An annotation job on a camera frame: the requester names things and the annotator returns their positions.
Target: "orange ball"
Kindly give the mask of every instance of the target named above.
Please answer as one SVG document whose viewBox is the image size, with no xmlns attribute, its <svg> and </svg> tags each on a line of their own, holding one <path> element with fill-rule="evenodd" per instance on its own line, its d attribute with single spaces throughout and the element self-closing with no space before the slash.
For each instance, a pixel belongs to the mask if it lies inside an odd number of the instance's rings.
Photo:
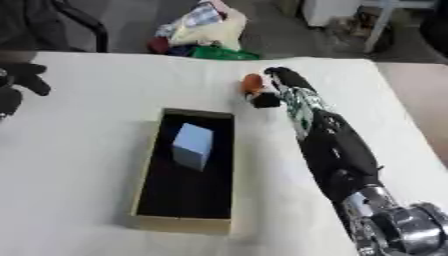
<svg viewBox="0 0 448 256">
<path fill-rule="evenodd" d="M 241 84 L 244 93 L 256 93 L 263 89 L 263 78 L 258 74 L 249 74 Z"/>
</svg>

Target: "metal stand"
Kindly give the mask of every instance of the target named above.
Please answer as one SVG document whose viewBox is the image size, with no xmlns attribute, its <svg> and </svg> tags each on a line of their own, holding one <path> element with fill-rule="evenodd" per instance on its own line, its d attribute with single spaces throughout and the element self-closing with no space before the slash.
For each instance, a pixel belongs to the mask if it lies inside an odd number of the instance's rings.
<svg viewBox="0 0 448 256">
<path fill-rule="evenodd" d="M 437 0 L 415 0 L 415 1 L 402 1 L 402 0 L 364 0 L 361 6 L 377 7 L 381 8 L 381 15 L 376 21 L 375 27 L 367 39 L 364 52 L 372 52 L 375 44 L 378 42 L 384 28 L 389 22 L 395 9 L 433 9 L 436 6 Z"/>
</svg>

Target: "white tabletop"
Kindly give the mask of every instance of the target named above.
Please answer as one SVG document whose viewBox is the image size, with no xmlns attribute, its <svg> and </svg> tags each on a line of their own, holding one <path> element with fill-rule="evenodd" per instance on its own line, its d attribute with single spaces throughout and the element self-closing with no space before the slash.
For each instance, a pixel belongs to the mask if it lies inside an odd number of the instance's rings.
<svg viewBox="0 0 448 256">
<path fill-rule="evenodd" d="M 79 53 L 41 53 L 35 62 L 49 67 L 51 95 L 25 91 L 20 110 L 0 125 L 1 255 L 356 255 L 284 109 L 255 110 L 237 93 L 245 74 L 268 66 L 300 72 L 346 117 L 399 202 L 448 210 L 446 169 L 371 62 Z M 162 107 L 236 115 L 229 237 L 123 225 Z"/>
</svg>

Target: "white cube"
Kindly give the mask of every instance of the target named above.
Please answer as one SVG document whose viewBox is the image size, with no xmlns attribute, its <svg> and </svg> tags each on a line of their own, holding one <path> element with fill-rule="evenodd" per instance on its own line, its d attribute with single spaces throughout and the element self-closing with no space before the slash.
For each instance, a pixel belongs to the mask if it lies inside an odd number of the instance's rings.
<svg viewBox="0 0 448 256">
<path fill-rule="evenodd" d="M 174 161 L 202 171 L 212 151 L 212 144 L 212 130 L 185 123 L 173 142 Z"/>
</svg>

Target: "gray floor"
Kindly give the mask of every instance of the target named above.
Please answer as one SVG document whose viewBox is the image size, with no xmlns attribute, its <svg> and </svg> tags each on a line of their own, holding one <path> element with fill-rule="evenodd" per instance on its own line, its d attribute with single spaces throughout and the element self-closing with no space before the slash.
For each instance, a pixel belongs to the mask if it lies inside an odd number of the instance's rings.
<svg viewBox="0 0 448 256">
<path fill-rule="evenodd" d="M 100 19 L 110 33 L 110 51 L 146 53 L 145 44 L 157 27 L 187 13 L 197 0 L 71 0 Z M 271 0 L 225 0 L 248 17 L 241 38 L 244 50 L 264 59 L 295 56 L 370 58 L 376 61 L 447 63 L 420 37 L 417 28 L 397 28 L 395 45 L 387 52 L 363 55 L 334 51 L 320 29 L 309 29 L 298 18 L 285 17 Z M 64 20 L 73 46 L 94 51 L 94 37 Z"/>
</svg>

